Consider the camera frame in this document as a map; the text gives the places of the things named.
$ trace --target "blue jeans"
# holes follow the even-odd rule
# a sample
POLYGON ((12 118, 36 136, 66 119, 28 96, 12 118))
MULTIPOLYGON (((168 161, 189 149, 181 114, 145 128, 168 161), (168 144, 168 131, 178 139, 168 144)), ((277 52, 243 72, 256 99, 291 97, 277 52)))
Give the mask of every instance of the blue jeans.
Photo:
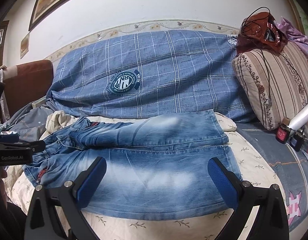
POLYGON ((85 210, 106 216, 172 220, 226 209, 207 171, 212 157, 241 179, 212 110, 141 123, 93 123, 81 117, 44 141, 46 149, 23 167, 31 183, 59 187, 102 156, 107 172, 85 210))

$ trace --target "small bottle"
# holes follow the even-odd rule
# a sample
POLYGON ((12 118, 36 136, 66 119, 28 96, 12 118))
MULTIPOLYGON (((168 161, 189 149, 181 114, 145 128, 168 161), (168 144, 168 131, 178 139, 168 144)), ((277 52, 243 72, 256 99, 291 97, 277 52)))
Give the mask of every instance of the small bottle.
POLYGON ((280 143, 285 144, 288 140, 288 137, 291 132, 291 129, 288 127, 289 123, 290 123, 290 119, 287 117, 284 117, 283 121, 279 124, 277 133, 276 133, 276 140, 279 141, 280 143))
POLYGON ((304 144, 305 136, 303 135, 303 131, 296 131, 295 134, 290 137, 290 146, 296 151, 299 152, 302 145, 304 144))

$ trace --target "red label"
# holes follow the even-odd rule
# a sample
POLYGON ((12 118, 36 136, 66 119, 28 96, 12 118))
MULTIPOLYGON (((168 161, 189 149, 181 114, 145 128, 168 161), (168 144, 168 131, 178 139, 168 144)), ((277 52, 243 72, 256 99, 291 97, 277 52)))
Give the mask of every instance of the red label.
POLYGON ((98 125, 100 122, 91 122, 90 127, 98 125))
POLYGON ((45 167, 43 170, 41 170, 40 172, 39 172, 39 174, 37 175, 37 179, 39 180, 39 179, 41 179, 41 177, 44 175, 44 173, 47 171, 47 167, 45 167))
POLYGON ((281 129, 280 127, 278 127, 277 134, 276 134, 277 138, 280 139, 281 141, 284 141, 286 138, 286 135, 287 135, 287 132, 281 129))

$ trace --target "pillow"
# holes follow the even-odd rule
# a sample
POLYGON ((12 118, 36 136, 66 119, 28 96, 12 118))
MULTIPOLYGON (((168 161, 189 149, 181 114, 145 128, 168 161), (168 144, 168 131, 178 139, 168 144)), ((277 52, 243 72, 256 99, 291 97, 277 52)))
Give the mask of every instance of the pillow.
POLYGON ((293 118, 308 102, 308 58, 291 41, 281 54, 262 51, 268 70, 260 49, 238 54, 233 68, 259 121, 273 130, 284 116, 293 118))

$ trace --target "pink fabric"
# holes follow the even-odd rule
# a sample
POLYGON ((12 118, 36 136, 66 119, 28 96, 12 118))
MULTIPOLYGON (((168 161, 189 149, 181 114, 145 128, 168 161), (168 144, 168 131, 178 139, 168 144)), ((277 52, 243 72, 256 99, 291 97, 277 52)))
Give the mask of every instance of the pink fabric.
POLYGON ((308 56, 308 37, 298 31, 289 20, 281 17, 281 24, 275 22, 276 28, 279 29, 288 41, 295 42, 301 51, 308 56))

